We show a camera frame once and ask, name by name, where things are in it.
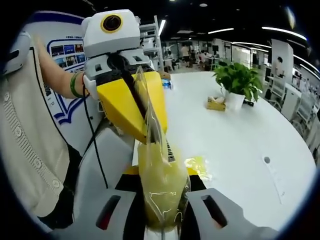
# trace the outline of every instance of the black cable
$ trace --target black cable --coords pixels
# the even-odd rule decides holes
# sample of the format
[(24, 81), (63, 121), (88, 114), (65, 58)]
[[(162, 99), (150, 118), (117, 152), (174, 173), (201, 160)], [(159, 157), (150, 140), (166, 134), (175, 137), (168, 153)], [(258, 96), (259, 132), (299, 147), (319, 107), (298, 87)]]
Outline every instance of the black cable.
[(102, 173), (102, 176), (103, 176), (105, 187), (108, 189), (108, 183), (107, 183), (106, 175), (105, 175), (105, 172), (104, 172), (104, 170), (102, 168), (100, 157), (99, 157), (99, 153), (98, 153), (98, 147), (97, 147), (94, 127), (92, 126), (92, 123), (91, 123), (91, 120), (90, 120), (90, 117), (89, 117), (89, 112), (88, 112), (88, 107), (87, 107), (87, 102), (86, 102), (86, 87), (85, 87), (85, 85), (83, 85), (82, 94), (83, 94), (83, 97), (84, 97), (85, 115), (86, 115), (86, 118), (88, 119), (88, 122), (89, 122), (89, 125), (90, 125), (90, 129), (91, 129), (91, 132), (92, 132), (92, 139), (93, 139), (93, 144), (94, 144), (94, 148), (95, 148), (96, 158), (98, 159), (98, 162), (99, 162), (99, 166), (100, 166), (100, 170), (101, 170), (101, 173)]

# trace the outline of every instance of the camera lens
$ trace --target camera lens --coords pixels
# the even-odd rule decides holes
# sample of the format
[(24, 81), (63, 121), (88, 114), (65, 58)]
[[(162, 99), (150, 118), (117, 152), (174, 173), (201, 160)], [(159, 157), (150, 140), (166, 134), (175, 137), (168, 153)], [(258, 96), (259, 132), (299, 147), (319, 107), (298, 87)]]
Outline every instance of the camera lens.
[(116, 15), (108, 16), (103, 21), (103, 28), (107, 31), (115, 31), (121, 26), (121, 18)]

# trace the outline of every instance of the white pot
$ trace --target white pot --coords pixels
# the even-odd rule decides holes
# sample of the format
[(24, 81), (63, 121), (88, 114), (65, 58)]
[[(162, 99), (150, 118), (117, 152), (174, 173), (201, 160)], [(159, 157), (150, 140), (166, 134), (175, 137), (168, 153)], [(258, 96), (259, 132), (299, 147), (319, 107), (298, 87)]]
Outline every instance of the white pot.
[(244, 103), (245, 96), (233, 92), (225, 93), (225, 105), (227, 110), (239, 111)]

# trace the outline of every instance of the ceiling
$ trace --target ceiling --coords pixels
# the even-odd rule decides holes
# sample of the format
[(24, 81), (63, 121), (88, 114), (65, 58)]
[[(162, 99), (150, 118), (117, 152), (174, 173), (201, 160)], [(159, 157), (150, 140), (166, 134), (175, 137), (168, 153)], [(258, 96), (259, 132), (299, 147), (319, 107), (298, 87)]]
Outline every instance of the ceiling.
[[(214, 38), (218, 38), (230, 42), (247, 42), (270, 46), (272, 38), (279, 39), (288, 42), (295, 55), (317, 66), (317, 56), (314, 51), (310, 51), (311, 48), (307, 41), (288, 33), (262, 29), (263, 26), (275, 27), (293, 31), (303, 36), (310, 36), (310, 29), (304, 27), (308, 25), (304, 21), (300, 21), (301, 19), (306, 20), (308, 16), (303, 16), (299, 20), (296, 18), (295, 26), (292, 29), (286, 12), (286, 7), (290, 6), (290, 9), (294, 12), (301, 13), (303, 6), (288, 5), (287, 1), (284, 0), (276, 2), (255, 1), (254, 3), (243, 3), (243, 1), (231, 3), (223, 0), (117, 0), (110, 2), (90, 0), (93, 7), (86, 0), (71, 2), (75, 2), (77, 7), (74, 3), (68, 3), (68, 5), (64, 4), (62, 6), (55, 5), (54, 9), (48, 10), (88, 17), (94, 14), (93, 8), (97, 12), (130, 9), (136, 16), (140, 17), (141, 24), (153, 22), (154, 15), (157, 15), (159, 23), (166, 19), (161, 34), (162, 41), (173, 41), (172, 38), (180, 38), (178, 41), (185, 41), (188, 38), (212, 41)], [(203, 3), (207, 4), (207, 7), (201, 7), (200, 4)], [(234, 28), (234, 30), (213, 34), (198, 34), (227, 28)], [(192, 32), (190, 34), (177, 33), (180, 30), (190, 30)], [(300, 63), (297, 58), (294, 61), (297, 64)]]

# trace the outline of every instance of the button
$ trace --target button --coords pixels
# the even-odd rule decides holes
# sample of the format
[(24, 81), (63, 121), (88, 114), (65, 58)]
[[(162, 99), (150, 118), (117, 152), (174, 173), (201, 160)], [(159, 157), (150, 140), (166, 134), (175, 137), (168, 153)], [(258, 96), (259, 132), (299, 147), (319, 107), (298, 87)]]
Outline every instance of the button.
[(36, 159), (36, 160), (35, 160), (35, 167), (36, 167), (37, 169), (41, 168), (41, 161), (40, 161), (40, 159)]
[(52, 185), (55, 187), (55, 188), (58, 188), (60, 186), (60, 183), (57, 181), (57, 180), (53, 180), (52, 181)]
[(21, 127), (17, 126), (17, 127), (15, 128), (15, 130), (14, 130), (14, 134), (15, 134), (15, 136), (18, 137), (18, 138), (21, 137), (21, 135), (22, 135)]
[(5, 102), (8, 102), (9, 98), (10, 98), (10, 94), (9, 94), (9, 92), (6, 92), (6, 93), (4, 94), (4, 101), (5, 101)]

